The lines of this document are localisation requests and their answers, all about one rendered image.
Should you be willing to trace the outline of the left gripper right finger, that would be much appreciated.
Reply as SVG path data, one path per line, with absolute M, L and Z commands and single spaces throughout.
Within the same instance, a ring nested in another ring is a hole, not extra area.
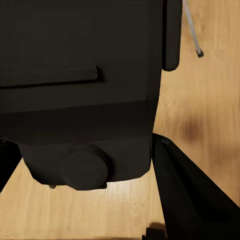
M 240 240 L 240 207 L 171 139 L 152 133 L 168 240 Z

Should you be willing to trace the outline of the digital camera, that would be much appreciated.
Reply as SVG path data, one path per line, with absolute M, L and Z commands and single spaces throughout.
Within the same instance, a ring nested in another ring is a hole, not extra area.
M 0 0 L 0 139 L 32 177 L 77 191 L 151 167 L 162 70 L 183 0 Z

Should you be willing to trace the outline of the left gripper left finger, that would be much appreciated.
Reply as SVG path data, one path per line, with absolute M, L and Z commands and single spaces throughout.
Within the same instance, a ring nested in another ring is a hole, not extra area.
M 0 138 L 0 193 L 22 157 L 18 144 Z

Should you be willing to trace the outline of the camera tripod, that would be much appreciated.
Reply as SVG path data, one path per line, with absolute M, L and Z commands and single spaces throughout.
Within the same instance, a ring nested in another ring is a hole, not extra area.
M 199 45 L 199 42 L 198 42 L 198 39 L 197 39 L 197 36 L 196 36 L 196 31 L 195 31 L 195 28 L 194 28 L 194 24 L 193 24 L 193 19 L 192 19 L 192 16 L 190 14 L 190 10 L 189 10 L 189 6 L 188 6 L 188 2 L 187 0 L 183 0 L 183 7 L 184 7 L 184 11 L 185 11 L 185 14 L 186 14 L 186 17 L 187 17 L 187 20 L 188 20 L 188 24 L 189 24 L 189 27 L 190 27 L 190 30 L 191 30 L 191 33 L 192 33 L 192 37 L 193 37 L 193 40 L 195 42 L 195 45 L 196 45 L 196 52 L 198 54 L 198 56 L 201 58 L 204 56 L 204 51 L 202 51 L 200 49 L 200 45 Z M 55 185 L 50 185 L 50 188 L 52 189 L 55 189 Z

